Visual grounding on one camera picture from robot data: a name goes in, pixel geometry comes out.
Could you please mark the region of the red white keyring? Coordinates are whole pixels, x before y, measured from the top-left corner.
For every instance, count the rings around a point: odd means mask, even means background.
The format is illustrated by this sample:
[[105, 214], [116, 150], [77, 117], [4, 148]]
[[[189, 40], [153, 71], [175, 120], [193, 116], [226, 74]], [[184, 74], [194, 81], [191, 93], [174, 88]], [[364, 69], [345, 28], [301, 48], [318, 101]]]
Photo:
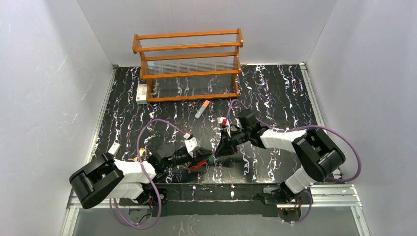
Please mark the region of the red white keyring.
[[194, 166], [189, 167], [189, 170], [190, 170], [190, 171], [195, 171], [195, 170], [197, 170], [197, 169], [201, 168], [202, 166], [204, 166], [206, 163], [207, 163], [207, 161], [206, 161], [206, 160], [201, 161], [201, 162], [199, 162], [198, 164], [196, 164], [196, 165], [194, 165]]

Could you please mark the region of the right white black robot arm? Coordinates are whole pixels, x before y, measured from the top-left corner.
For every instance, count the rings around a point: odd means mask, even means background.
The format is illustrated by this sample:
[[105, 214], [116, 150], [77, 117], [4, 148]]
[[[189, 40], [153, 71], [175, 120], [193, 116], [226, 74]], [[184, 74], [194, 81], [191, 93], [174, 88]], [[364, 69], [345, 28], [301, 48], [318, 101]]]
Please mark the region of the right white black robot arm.
[[278, 198], [289, 200], [317, 182], [324, 181], [345, 161], [346, 157], [326, 132], [321, 128], [296, 131], [275, 131], [262, 124], [246, 109], [239, 113], [240, 126], [219, 117], [221, 139], [215, 157], [237, 153], [238, 146], [246, 142], [263, 149], [283, 149], [296, 154], [301, 163], [290, 177], [275, 191]]

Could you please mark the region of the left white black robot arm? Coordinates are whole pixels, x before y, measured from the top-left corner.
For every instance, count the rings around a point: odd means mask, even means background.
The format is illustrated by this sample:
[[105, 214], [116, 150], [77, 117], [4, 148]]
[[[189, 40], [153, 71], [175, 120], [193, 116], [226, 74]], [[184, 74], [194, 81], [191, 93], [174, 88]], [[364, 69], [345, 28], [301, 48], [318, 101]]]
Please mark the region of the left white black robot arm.
[[89, 209], [105, 199], [128, 198], [135, 201], [144, 195], [144, 185], [160, 180], [170, 168], [183, 166], [193, 171], [206, 164], [212, 151], [195, 141], [184, 145], [164, 143], [146, 161], [126, 162], [106, 152], [69, 177], [81, 206]]

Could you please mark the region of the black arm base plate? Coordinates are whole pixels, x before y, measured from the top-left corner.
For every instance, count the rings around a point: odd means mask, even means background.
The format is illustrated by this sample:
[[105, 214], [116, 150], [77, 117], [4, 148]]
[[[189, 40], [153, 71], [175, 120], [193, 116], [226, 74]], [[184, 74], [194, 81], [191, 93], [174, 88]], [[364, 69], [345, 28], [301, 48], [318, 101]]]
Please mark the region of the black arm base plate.
[[177, 215], [261, 215], [297, 221], [301, 208], [308, 207], [310, 199], [299, 193], [286, 201], [278, 196], [277, 184], [187, 184], [158, 183], [162, 213]]

